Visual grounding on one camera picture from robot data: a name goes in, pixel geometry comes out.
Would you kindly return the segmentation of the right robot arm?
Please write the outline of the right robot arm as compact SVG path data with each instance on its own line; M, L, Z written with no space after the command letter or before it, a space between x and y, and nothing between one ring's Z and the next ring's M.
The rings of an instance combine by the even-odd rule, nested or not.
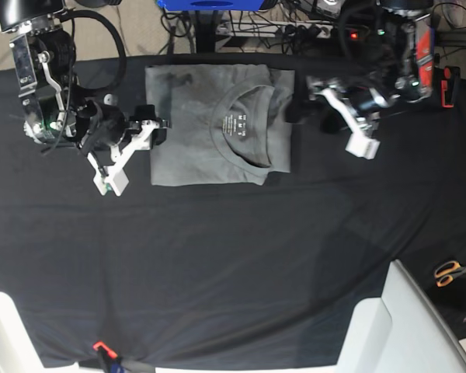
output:
M115 42L118 66L108 85L85 88L78 83L75 33L62 26L76 19L101 23ZM153 148L166 140L169 122L156 116L154 106L138 106L128 117L107 101L123 81L127 55L123 39L106 17L91 10L68 9L63 1L0 1L0 31L14 34L9 47L24 131L48 152L68 147L89 155L129 143L151 125L156 129L142 146Z

